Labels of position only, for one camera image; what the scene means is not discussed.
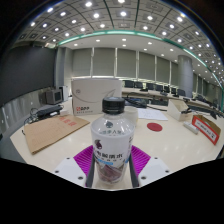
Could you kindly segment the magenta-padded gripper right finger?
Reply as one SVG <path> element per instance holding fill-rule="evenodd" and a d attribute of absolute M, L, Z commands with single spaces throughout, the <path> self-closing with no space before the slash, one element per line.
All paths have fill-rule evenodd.
<path fill-rule="evenodd" d="M 172 173 L 160 158 L 151 157 L 136 146 L 131 149 L 129 169 L 134 188 L 143 187 Z"/>

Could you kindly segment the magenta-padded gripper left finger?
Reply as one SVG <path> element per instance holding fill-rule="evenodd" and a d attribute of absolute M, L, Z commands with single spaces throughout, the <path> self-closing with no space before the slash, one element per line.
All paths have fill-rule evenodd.
<path fill-rule="evenodd" d="M 94 166 L 93 147 L 89 146 L 74 157 L 65 158 L 53 173 L 81 187 L 91 188 L 94 179 Z"/>

